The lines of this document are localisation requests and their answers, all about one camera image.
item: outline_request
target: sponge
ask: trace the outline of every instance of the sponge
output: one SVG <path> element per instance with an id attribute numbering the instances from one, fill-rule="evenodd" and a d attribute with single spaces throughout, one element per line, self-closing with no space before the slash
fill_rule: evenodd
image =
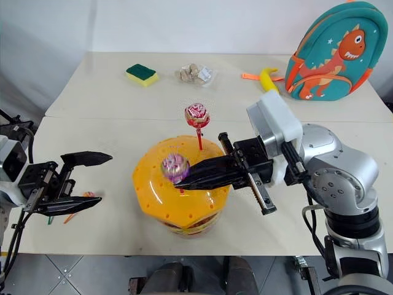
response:
<path id="1" fill-rule="evenodd" d="M 139 63 L 128 68 L 125 71 L 125 74 L 131 80 L 138 82 L 139 84 L 145 87 L 149 86 L 150 84 L 153 84 L 155 81 L 158 80 L 158 75 L 154 70 L 146 68 L 145 66 L 140 65 Z"/>

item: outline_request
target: dinosaur backpack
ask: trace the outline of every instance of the dinosaur backpack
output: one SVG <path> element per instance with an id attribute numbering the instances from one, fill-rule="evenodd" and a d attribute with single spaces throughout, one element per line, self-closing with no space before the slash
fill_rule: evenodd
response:
<path id="1" fill-rule="evenodd" d="M 300 100 L 338 100 L 373 71 L 387 38 L 384 15 L 367 2 L 348 2 L 322 14 L 289 60 L 285 86 Z"/>

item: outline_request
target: orange dinosaur print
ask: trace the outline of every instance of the orange dinosaur print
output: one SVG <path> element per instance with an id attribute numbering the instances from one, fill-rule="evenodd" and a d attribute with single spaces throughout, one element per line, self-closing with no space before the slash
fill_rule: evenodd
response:
<path id="1" fill-rule="evenodd" d="M 303 65 L 299 70 L 299 75 L 303 78 L 314 75 L 337 75 L 341 71 L 345 71 L 344 60 L 355 60 L 359 58 L 365 50 L 364 31 L 356 25 L 351 32 L 347 31 L 343 39 L 337 43 L 338 50 L 332 49 L 332 58 L 326 59 L 325 63 L 321 63 L 317 68 L 314 66 L 309 69 Z M 299 93 L 299 97 L 303 100 L 311 100 L 313 94 L 311 89 L 318 86 L 317 96 L 324 96 L 323 91 L 329 86 L 332 79 L 315 78 L 304 82 L 303 88 Z"/>

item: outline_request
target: white table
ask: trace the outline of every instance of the white table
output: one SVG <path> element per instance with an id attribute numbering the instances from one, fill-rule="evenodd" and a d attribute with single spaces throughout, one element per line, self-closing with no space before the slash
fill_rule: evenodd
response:
<path id="1" fill-rule="evenodd" d="M 49 117 L 112 119 L 182 119 L 191 103 L 203 103 L 213 120 L 248 122 L 246 108 L 262 93 L 259 81 L 244 80 L 241 73 L 259 74 L 262 68 L 279 68 L 285 75 L 290 56 L 218 55 L 179 53 L 93 52 L 72 75 Z M 140 63 L 155 69 L 160 80 L 148 88 L 125 77 L 125 70 Z M 209 88 L 177 81 L 175 70 L 198 63 L 217 70 Z M 283 89 L 283 83 L 277 83 Z M 391 112 L 366 82 L 339 101 L 299 101 L 281 92 L 300 120 L 329 122 L 393 122 Z"/>
<path id="2" fill-rule="evenodd" d="M 387 249 L 393 252 L 391 175 L 393 175 L 393 123 L 320 122 L 348 146 L 372 155 L 379 165 L 375 183 L 386 231 Z M 254 136 L 248 122 L 212 120 L 203 129 L 217 144 L 219 132 L 231 140 Z M 218 223 L 205 236 L 177 237 L 139 208 L 131 180 L 140 157 L 158 141 L 181 134 L 194 134 L 184 120 L 74 119 L 46 117 L 34 142 L 36 162 L 56 160 L 77 151 L 101 151 L 113 160 L 97 167 L 77 167 L 74 195 L 93 191 L 101 203 L 85 210 L 64 225 L 64 216 L 47 218 L 35 214 L 27 223 L 20 251 L 51 254 L 167 254 L 167 255 L 295 255 L 318 254 L 301 217 L 306 205 L 301 186 L 284 184 L 270 189 L 278 210 L 262 216 L 250 189 L 231 189 Z M 17 220 L 13 210 L 10 222 Z M 323 214 L 318 216 L 319 236 L 325 234 Z M 6 249 L 12 230 L 7 229 Z"/>

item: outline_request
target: lollipop stick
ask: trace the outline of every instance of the lollipop stick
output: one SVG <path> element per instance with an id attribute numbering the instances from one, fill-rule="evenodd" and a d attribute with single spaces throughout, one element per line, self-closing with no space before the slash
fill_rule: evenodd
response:
<path id="1" fill-rule="evenodd" d="M 201 131 L 201 128 L 197 128 L 196 133 L 198 135 L 199 150 L 202 151 L 202 131 Z"/>

